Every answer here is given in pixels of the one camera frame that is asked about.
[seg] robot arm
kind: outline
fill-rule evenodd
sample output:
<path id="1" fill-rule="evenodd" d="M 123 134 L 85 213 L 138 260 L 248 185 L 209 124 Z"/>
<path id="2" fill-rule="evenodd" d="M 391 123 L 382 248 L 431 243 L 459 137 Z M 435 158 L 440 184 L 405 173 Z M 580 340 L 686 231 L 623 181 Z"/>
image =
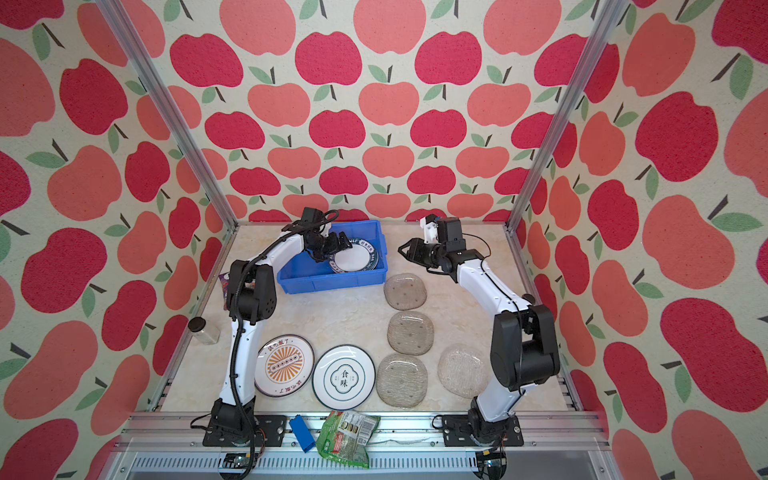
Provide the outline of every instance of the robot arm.
<path id="1" fill-rule="evenodd" d="M 429 273 L 449 275 L 493 318 L 490 361 L 495 379 L 472 400 L 468 423 L 476 443 L 494 445 L 511 425 L 510 409 L 522 395 L 560 372 L 554 318 L 546 306 L 531 305 L 512 292 L 477 250 L 466 248 L 458 218 L 429 215 L 421 226 L 424 240 L 412 238 L 398 249 L 400 254 Z M 523 342 L 523 333 L 532 339 Z"/>
<path id="2" fill-rule="evenodd" d="M 232 262 L 227 287 L 227 307 L 233 320 L 230 362 L 220 398 L 211 409 L 209 431 L 203 445 L 253 444 L 252 438 L 257 430 L 253 417 L 256 398 L 253 377 L 263 328 L 261 320 L 270 318 L 277 304 L 275 275 L 294 256 L 304 251 L 316 262 L 322 262 L 334 253 L 352 247 L 344 233 L 336 235 L 329 232 L 330 221 L 336 219 L 328 218 L 332 213 L 338 216 L 335 210 L 324 214 L 320 210 L 305 208 L 301 220 L 283 228 L 288 233 L 275 240 L 260 255 Z"/>

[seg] stacked plates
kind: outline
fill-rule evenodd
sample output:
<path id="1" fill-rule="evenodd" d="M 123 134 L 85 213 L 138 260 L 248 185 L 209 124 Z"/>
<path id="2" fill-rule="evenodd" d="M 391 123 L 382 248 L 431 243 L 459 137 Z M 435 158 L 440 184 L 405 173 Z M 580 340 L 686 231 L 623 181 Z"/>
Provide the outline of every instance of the stacked plates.
<path id="1" fill-rule="evenodd" d="M 336 273 L 362 272 L 373 270 L 379 263 L 379 252 L 367 240 L 350 238 L 352 248 L 342 250 L 331 257 L 328 263 Z"/>

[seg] wall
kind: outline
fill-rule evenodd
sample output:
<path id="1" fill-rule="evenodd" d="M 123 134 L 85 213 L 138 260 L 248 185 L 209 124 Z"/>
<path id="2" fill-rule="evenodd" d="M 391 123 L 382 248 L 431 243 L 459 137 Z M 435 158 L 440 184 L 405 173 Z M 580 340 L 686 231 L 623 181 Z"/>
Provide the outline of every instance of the wall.
<path id="1" fill-rule="evenodd" d="M 505 220 L 598 9 L 569 20 L 576 0 L 148 4 L 166 20 L 157 69 L 202 104 L 191 131 L 226 164 L 217 177 L 245 221 L 307 205 L 347 220 Z"/>
<path id="2" fill-rule="evenodd" d="M 518 238 L 625 479 L 759 478 L 765 5 L 635 3 L 609 40 L 619 79 L 600 102 L 587 89 L 571 116 L 576 156 L 545 170 Z"/>
<path id="3" fill-rule="evenodd" d="M 0 24 L 0 478 L 93 479 L 223 232 L 168 134 L 142 128 L 151 101 L 94 3 L 4 2 Z"/>

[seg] blue plastic bin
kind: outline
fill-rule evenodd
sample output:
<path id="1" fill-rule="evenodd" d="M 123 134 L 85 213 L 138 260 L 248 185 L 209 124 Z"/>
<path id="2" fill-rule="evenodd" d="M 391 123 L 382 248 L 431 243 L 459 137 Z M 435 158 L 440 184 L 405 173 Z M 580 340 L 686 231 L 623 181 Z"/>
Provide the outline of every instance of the blue plastic bin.
<path id="1" fill-rule="evenodd" d="M 334 273 L 328 262 L 316 263 L 307 253 L 296 255 L 277 274 L 285 293 L 321 292 L 354 286 L 379 285 L 386 281 L 386 239 L 378 220 L 334 223 L 332 232 L 344 232 L 348 238 L 368 240 L 379 252 L 379 263 L 366 272 Z"/>

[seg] food package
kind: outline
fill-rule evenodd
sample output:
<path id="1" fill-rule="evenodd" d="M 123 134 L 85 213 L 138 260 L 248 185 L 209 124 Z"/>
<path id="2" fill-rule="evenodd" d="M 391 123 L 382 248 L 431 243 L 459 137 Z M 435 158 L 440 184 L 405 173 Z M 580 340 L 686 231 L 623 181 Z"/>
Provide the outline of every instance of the food package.
<path id="1" fill-rule="evenodd" d="M 380 419 L 354 410 L 333 410 L 317 438 L 317 451 L 321 457 L 334 462 L 368 468 L 366 445 Z"/>

